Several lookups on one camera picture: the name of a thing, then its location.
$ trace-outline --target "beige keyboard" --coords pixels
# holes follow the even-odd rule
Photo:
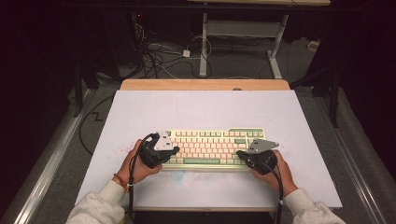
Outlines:
[[[261,128],[229,130],[169,130],[174,147],[180,151],[163,164],[164,170],[246,171],[249,168],[236,155],[254,139],[265,139]]]

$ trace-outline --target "person's left hand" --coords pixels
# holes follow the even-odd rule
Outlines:
[[[136,143],[134,144],[134,149],[132,149],[128,153],[128,155],[126,156],[125,160],[122,163],[120,170],[117,172],[117,175],[119,175],[125,183],[129,183],[131,160],[134,157],[134,154],[139,148],[141,142],[142,142],[141,139],[138,139],[136,141]],[[163,168],[162,165],[158,165],[150,169],[140,160],[140,157],[138,156],[136,158],[136,164],[134,165],[134,184],[144,180],[148,175],[158,174],[162,168]],[[117,178],[113,178],[113,180],[119,183],[119,180]]]

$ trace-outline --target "white table surface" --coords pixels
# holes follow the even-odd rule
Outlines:
[[[264,128],[280,144],[296,185],[314,201],[342,207],[294,91],[118,91],[77,202],[100,190],[149,133],[246,127]],[[276,200],[250,172],[161,171],[134,187],[136,210],[268,211]]]

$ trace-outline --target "floor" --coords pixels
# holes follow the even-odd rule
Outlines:
[[[209,78],[273,78],[265,53],[271,49],[272,39],[211,38],[211,41]],[[282,77],[289,83],[304,77],[315,56],[306,48],[308,43],[302,38],[292,43],[282,42],[280,46],[276,60]],[[186,46],[173,42],[158,41],[149,48],[161,69],[158,72],[150,69],[147,58],[147,67],[132,78],[198,75],[199,61],[193,58],[199,57],[199,51],[195,46],[191,46],[190,59],[179,59]],[[129,64],[120,65],[123,76],[133,70]],[[98,74],[98,79],[100,88],[86,91],[85,106],[76,118],[73,117],[76,106],[71,105],[1,223],[65,223],[111,107],[111,101],[106,98],[120,87],[120,83],[104,74]],[[309,87],[295,91],[344,206],[334,213],[346,223],[391,223],[396,218],[396,184],[350,110],[343,91],[340,90],[337,111],[339,128],[334,128],[328,119],[327,96],[313,97]],[[75,102],[73,92],[70,101]],[[32,200],[30,195],[37,185],[43,190]],[[27,214],[26,222],[15,221],[21,211]],[[287,209],[282,215],[284,223],[292,222]]]

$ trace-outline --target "sleeve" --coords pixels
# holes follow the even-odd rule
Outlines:
[[[90,192],[85,195],[73,208],[66,223],[120,224],[124,216],[121,207],[123,196],[123,187],[109,180],[99,193]]]
[[[345,222],[340,217],[336,216],[325,203],[313,202],[304,189],[295,190],[286,196],[284,201],[293,214],[293,224],[345,224]]]

